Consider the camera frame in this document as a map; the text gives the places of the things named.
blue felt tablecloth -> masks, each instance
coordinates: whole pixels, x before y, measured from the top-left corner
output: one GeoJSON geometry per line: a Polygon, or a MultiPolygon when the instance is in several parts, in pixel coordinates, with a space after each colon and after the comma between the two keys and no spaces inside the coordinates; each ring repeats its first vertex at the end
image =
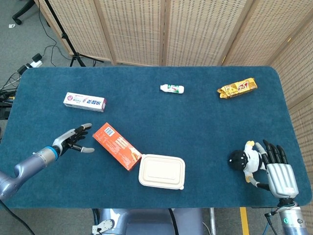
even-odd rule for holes
{"type": "MultiPolygon", "coordinates": [[[[233,150],[262,139],[284,147],[298,182],[296,201],[304,205],[311,200],[280,80],[270,67],[29,69],[0,146],[0,169],[13,176],[15,164],[86,122],[93,126],[80,143],[95,152],[69,150],[7,200],[10,207],[274,207],[278,200],[270,192],[247,184],[243,172],[227,164],[233,150]],[[248,77],[255,78],[257,90],[219,98],[218,88],[248,77]],[[183,85],[185,92],[164,93],[162,84],[183,85]],[[105,111],[66,107],[67,92],[105,97],[105,111]],[[128,172],[92,138],[105,122],[141,153],[183,158],[184,190],[142,186],[139,165],[128,172]]],[[[255,178],[267,182],[264,171],[255,178]]]]}

stuffed penguin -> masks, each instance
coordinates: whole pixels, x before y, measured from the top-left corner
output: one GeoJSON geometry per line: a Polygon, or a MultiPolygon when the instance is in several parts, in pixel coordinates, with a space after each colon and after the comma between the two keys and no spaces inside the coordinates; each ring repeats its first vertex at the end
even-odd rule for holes
{"type": "Polygon", "coordinates": [[[228,163],[234,170],[243,170],[246,181],[249,183],[249,177],[253,178],[253,172],[257,170],[265,170],[265,165],[262,161],[261,154],[253,150],[254,141],[248,141],[244,151],[235,150],[230,154],[228,163]]]}

robotic hand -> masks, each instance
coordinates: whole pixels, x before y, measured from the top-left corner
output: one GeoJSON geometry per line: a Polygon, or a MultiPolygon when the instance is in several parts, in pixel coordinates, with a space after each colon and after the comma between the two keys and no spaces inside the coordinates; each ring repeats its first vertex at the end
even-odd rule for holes
{"type": "Polygon", "coordinates": [[[266,140],[263,140],[263,143],[266,151],[259,143],[256,143],[255,146],[261,153],[265,164],[268,184],[257,182],[252,177],[250,177],[250,181],[257,188],[269,190],[274,197],[279,199],[278,208],[266,213],[265,217],[272,227],[270,217],[279,213],[286,235],[309,235],[301,209],[293,200],[299,194],[299,190],[292,166],[288,164],[286,154],[281,146],[275,147],[266,140]]]}
{"type": "Polygon", "coordinates": [[[37,153],[33,153],[28,159],[14,167],[16,178],[12,178],[0,171],[0,200],[6,200],[13,196],[19,188],[32,176],[37,174],[48,165],[57,161],[68,149],[74,149],[82,153],[91,153],[93,148],[82,147],[77,144],[85,138],[91,123],[71,129],[55,139],[52,146],[47,146],[37,153]]]}

floor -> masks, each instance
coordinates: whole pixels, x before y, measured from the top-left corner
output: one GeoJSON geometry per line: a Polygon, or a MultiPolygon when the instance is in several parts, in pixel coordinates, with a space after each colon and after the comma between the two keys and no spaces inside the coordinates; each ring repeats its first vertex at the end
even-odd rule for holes
{"type": "MultiPolygon", "coordinates": [[[[40,53],[43,55],[46,46],[53,45],[54,42],[45,35],[42,25],[39,21],[39,11],[37,6],[33,6],[31,10],[26,12],[20,19],[22,25],[16,25],[9,28],[9,24],[14,24],[12,15],[22,8],[26,1],[23,0],[0,0],[0,87],[2,87],[9,76],[16,72],[19,67],[32,61],[32,57],[40,53]]],[[[43,16],[41,15],[43,24],[49,36],[55,38],[52,30],[47,27],[43,16]]],[[[66,58],[69,55],[62,48],[61,44],[57,44],[60,51],[66,58]]],[[[52,66],[51,49],[48,47],[45,56],[42,59],[43,66],[52,66]]],[[[54,49],[52,62],[56,66],[69,66],[70,61],[64,58],[57,48],[54,49]]],[[[90,59],[83,58],[87,66],[92,66],[90,59]]],[[[96,66],[111,66],[109,62],[97,63],[96,66]]],[[[2,129],[1,136],[5,131],[6,121],[0,121],[2,129]]],[[[247,208],[248,228],[250,234],[261,235],[267,224],[264,213],[270,209],[252,209],[247,208]]],[[[92,212],[86,209],[16,209],[13,210],[18,216],[26,221],[37,235],[87,235],[91,234],[91,226],[93,224],[92,212]]],[[[216,230],[218,235],[241,235],[242,224],[239,208],[215,209],[216,230]]],[[[203,209],[203,220],[209,226],[208,209],[203,209]]],[[[282,227],[280,218],[276,215],[272,219],[272,223],[279,235],[282,235],[282,227]]],[[[13,219],[6,211],[0,210],[0,234],[28,234],[27,230],[15,219],[13,219]]],[[[268,235],[273,234],[269,228],[268,235]]]]}

small bottle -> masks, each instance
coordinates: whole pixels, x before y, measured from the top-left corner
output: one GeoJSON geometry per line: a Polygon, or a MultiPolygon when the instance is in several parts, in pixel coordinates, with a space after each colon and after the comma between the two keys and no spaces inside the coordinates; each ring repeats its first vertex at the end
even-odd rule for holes
{"type": "Polygon", "coordinates": [[[183,86],[175,86],[175,85],[170,85],[170,84],[161,85],[160,90],[164,92],[171,92],[171,93],[178,93],[178,94],[184,93],[183,86]]]}

